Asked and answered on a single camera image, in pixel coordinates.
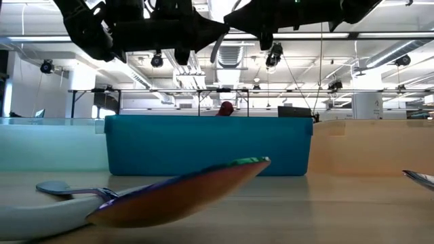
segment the teal plastic bin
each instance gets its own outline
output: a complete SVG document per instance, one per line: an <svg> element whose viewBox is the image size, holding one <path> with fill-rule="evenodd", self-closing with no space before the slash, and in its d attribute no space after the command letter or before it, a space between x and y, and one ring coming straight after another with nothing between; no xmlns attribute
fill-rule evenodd
<svg viewBox="0 0 434 244"><path fill-rule="evenodd" d="M307 172L310 118L115 115L106 117L110 172L177 176L234 159L270 157L262 176Z"/></svg>

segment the metal spoon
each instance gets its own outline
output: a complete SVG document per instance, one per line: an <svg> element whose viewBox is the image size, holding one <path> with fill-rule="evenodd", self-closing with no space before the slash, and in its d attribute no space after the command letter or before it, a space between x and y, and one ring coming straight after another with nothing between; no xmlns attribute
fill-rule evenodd
<svg viewBox="0 0 434 244"><path fill-rule="evenodd" d="M47 181L36 185L36 189L40 192L51 195L71 195L71 194L95 194L103 200L110 201L119 197L118 194L107 188L78 188L71 187L63 181Z"/></svg>
<svg viewBox="0 0 434 244"><path fill-rule="evenodd" d="M410 170L403 170L402 172L415 183L434 191L434 176L420 174Z"/></svg>

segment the red object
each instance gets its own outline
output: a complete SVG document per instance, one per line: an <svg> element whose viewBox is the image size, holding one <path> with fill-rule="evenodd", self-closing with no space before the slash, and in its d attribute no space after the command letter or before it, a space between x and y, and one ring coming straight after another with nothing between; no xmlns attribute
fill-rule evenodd
<svg viewBox="0 0 434 244"><path fill-rule="evenodd" d="M233 105L231 102L223 102L216 116L231 116L233 113Z"/></svg>

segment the table surface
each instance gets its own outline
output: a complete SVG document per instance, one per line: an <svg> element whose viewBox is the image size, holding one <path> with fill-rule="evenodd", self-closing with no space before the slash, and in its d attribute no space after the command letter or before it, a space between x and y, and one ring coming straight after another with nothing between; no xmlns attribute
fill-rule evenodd
<svg viewBox="0 0 434 244"><path fill-rule="evenodd" d="M122 190L164 178L109 173L0 173L2 205L43 205L46 180ZM86 226L58 237L9 243L418 243L434 241L434 192L406 177L255 178L235 194L184 220L153 228Z"/></svg>

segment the ceiling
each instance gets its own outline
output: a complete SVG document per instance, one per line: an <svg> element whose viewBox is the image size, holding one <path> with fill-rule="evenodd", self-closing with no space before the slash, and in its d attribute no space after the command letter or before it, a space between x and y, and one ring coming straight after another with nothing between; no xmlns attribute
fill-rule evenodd
<svg viewBox="0 0 434 244"><path fill-rule="evenodd" d="M0 15L0 33L2 35L66 35L62 23L62 16L55 6L50 4L17 4L14 0L3 0L4 4ZM400 0L385 0L371 14L358 24L341 24L336 32L353 31L425 31L423 28L434 21L434 0L418 1L410 7L404 6L406 2ZM207 5L207 0L194 0L197 6ZM323 23L322 29L328 32L328 24ZM292 28L283 28L281 33L293 32ZM321 32L321 24L301 26L298 32ZM398 41L282 41L284 58L277 65L275 73L268 74L264 65L266 52L259 48L258 42L244 43L242 71L238 87L252 88L254 78L259 78L261 88L289 89L295 88L294 78L303 89L317 89L318 82L326 88L332 81L331 74L341 68L339 78L345 89L351 89L351 73L349 66L351 61L358 58L369 58ZM216 85L217 75L215 64L210 63L210 55L213 46L206 47L197 54L201 70L205 73L205 84L212 87ZM72 52L89 60L99 71L101 83L110 83L120 87L132 86L133 81L122 72L116 70L113 65L92 60L83 51L72 43L63 44L25 44L26 53L36 51L43 52ZM434 72L434 42L431 42L409 53L412 63L400 68L397 75L396 66L384 66L381 68L383 85L396 87L397 84L410 79L424 76ZM148 77L152 84L161 89L176 89L173 82L174 67L165 58L161 68L153 68L150 64L153 52L134 52L128 58L129 65L138 72ZM422 83L411 86L412 89L425 89L434 87L434 79L427 79ZM423 97L424 94L414 94L409 97Z"/></svg>

